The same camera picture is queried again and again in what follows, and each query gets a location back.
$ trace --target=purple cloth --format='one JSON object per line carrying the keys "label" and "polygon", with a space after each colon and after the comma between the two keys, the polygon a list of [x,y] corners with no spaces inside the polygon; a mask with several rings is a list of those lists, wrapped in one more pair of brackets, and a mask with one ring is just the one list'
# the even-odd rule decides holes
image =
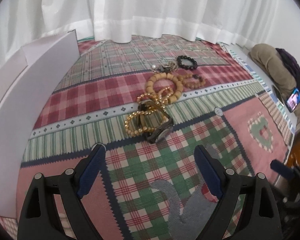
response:
{"label": "purple cloth", "polygon": [[278,53],[282,58],[282,62],[286,69],[291,73],[291,75],[295,78],[297,83],[297,88],[300,91],[300,66],[298,65],[296,59],[288,53],[285,49],[276,48]]}

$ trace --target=necklace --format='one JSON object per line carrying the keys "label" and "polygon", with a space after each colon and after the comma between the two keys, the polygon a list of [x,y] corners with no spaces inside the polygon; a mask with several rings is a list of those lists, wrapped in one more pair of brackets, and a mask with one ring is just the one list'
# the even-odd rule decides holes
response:
{"label": "necklace", "polygon": [[[164,89],[161,89],[159,91],[160,93],[160,96],[158,96],[157,94],[155,95],[151,95],[150,93],[145,93],[145,94],[142,94],[140,96],[137,97],[137,102],[140,104],[141,103],[141,100],[145,97],[148,97],[150,98],[158,107],[160,107],[162,109],[162,111],[166,112],[166,109],[165,109],[165,106],[164,106],[164,102],[166,100],[168,100],[169,96],[171,95],[170,94],[167,94],[165,97],[162,97],[162,93],[166,90],[172,90],[170,87],[166,87]],[[135,131],[132,131],[130,129],[130,126],[129,126],[129,121],[131,121],[133,118],[139,116],[139,115],[150,115],[150,114],[153,114],[157,109],[155,107],[149,107],[147,111],[136,111],[136,112],[133,112],[132,114],[130,114],[129,116],[127,116],[127,120],[124,121],[124,128],[127,132],[128,135],[134,137],[134,136],[137,136],[137,135],[141,135],[142,133],[144,132],[149,132],[149,133],[152,133],[156,130],[156,128],[154,127],[147,127],[147,126],[144,126],[142,128],[139,128]],[[162,115],[162,121],[161,123],[159,124],[162,125],[163,123],[165,123],[167,121],[167,117],[163,114]]]}

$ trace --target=smartphone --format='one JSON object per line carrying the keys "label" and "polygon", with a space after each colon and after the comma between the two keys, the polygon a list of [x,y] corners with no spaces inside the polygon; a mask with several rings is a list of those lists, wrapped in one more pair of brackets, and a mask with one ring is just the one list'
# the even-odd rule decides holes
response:
{"label": "smartphone", "polygon": [[281,96],[281,93],[279,91],[279,89],[277,89],[274,85],[272,85],[272,91],[274,92],[275,96],[277,97],[277,99],[282,103],[284,104],[284,100]]}
{"label": "smartphone", "polygon": [[285,102],[286,106],[290,113],[296,109],[297,105],[300,103],[300,91],[295,88],[291,94],[291,96]]}

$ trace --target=white curtain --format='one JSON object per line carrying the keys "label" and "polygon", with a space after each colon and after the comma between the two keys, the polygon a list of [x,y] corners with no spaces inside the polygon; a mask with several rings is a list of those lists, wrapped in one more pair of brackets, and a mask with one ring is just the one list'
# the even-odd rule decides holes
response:
{"label": "white curtain", "polygon": [[252,47],[266,42],[278,0],[3,0],[0,4],[0,66],[20,46],[76,29],[125,43],[131,35],[173,34],[194,41]]}

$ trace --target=wall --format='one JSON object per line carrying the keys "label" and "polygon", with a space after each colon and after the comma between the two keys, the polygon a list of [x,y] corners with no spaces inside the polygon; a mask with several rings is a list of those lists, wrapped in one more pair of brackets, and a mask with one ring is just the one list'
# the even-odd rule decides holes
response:
{"label": "wall", "polygon": [[294,0],[279,0],[268,44],[286,49],[300,65],[300,9]]}

